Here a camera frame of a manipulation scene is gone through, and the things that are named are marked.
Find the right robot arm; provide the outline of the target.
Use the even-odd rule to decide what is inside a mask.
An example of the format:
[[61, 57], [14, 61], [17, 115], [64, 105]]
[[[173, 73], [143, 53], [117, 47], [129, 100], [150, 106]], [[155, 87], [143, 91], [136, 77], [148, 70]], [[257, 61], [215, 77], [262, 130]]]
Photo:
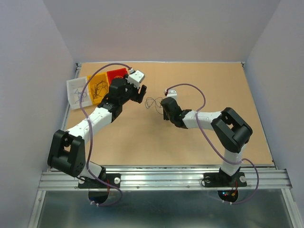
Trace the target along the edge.
[[242, 153], [253, 133], [252, 128], [230, 107], [221, 112], [198, 112], [182, 110], [171, 97], [161, 101], [164, 120], [178, 128], [199, 128], [214, 131], [222, 146], [223, 163], [218, 172], [203, 174], [202, 185], [206, 188], [228, 188], [247, 186], [245, 174], [240, 171]]

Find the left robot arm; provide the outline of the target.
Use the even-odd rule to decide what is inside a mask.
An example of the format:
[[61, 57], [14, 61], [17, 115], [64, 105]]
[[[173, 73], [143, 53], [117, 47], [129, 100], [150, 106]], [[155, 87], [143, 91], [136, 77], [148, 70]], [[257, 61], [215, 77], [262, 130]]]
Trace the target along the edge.
[[129, 100], [141, 103], [147, 87], [128, 78], [116, 78], [101, 103], [85, 119], [67, 131], [57, 130], [52, 139], [48, 165], [71, 177], [86, 177], [95, 187], [111, 187], [106, 180], [105, 167], [90, 162], [86, 144], [93, 143], [94, 134], [112, 123]]

